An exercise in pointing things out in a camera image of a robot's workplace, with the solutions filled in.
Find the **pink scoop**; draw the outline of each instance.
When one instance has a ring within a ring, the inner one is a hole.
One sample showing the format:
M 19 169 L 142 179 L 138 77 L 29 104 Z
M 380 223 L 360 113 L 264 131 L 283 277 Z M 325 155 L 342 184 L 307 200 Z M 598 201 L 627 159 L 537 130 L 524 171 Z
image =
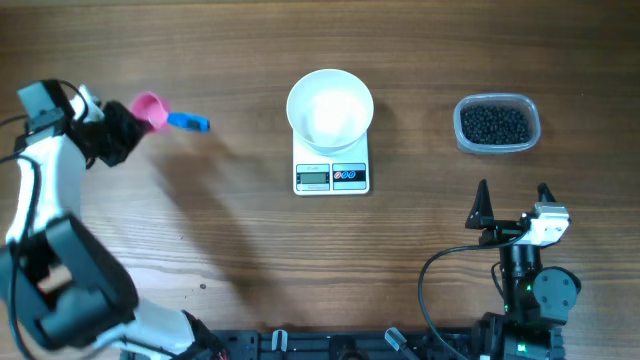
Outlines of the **pink scoop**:
M 166 130 L 169 126 L 169 101 L 160 95 L 151 91 L 140 93 L 133 99 L 129 108 L 137 119 L 149 121 L 155 131 Z

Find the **measuring scoop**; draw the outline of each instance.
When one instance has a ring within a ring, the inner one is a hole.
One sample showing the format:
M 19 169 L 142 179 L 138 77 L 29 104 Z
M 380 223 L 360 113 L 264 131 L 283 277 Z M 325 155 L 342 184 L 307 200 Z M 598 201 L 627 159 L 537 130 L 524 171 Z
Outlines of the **measuring scoop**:
M 151 91 L 138 94 L 129 110 L 136 118 L 149 121 L 156 131 L 166 130 L 171 125 L 189 131 L 209 132 L 209 119 L 194 114 L 171 112 L 169 101 Z

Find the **wooden table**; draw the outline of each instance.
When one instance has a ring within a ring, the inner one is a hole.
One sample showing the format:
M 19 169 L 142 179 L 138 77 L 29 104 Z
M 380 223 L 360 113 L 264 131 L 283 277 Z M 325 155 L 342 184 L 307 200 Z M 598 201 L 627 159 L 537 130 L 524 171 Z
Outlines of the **wooden table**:
M 630 1 L 6 8 L 0 114 L 23 111 L 20 87 L 56 77 L 123 103 L 153 90 L 209 116 L 211 134 L 149 136 L 126 163 L 98 163 L 81 191 L 85 223 L 139 293 L 215 329 L 424 328 L 418 272 L 437 251 L 477 242 L 464 221 L 478 181 L 488 179 L 502 219 L 529 210 L 545 181 L 573 223 L 544 264 L 584 286 L 565 327 L 569 358 L 637 358 L 639 15 Z M 375 99 L 367 196 L 291 190 L 285 102 L 320 68 L 356 74 Z M 454 106 L 486 92 L 533 99 L 535 148 L 457 149 Z M 2 128 L 3 153 L 21 129 Z M 20 174 L 0 169 L 4 233 Z M 438 324 L 501 310 L 489 276 L 497 258 L 436 262 L 425 292 Z M 17 357 L 6 326 L 0 344 L 0 359 Z

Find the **digital display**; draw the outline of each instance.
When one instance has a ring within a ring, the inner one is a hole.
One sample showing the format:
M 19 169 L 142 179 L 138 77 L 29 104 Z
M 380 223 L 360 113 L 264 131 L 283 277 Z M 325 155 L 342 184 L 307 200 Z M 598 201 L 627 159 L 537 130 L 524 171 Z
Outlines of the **digital display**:
M 303 173 L 300 175 L 301 184 L 327 184 L 327 173 Z

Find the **blue scoop handle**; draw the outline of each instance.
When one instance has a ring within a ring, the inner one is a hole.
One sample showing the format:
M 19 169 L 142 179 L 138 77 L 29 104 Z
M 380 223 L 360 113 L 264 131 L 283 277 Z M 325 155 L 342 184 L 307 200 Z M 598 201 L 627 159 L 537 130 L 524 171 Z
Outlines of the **blue scoop handle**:
M 187 113 L 170 113 L 167 118 L 169 125 L 179 127 L 181 129 L 196 131 L 196 132 L 209 132 L 209 119 Z

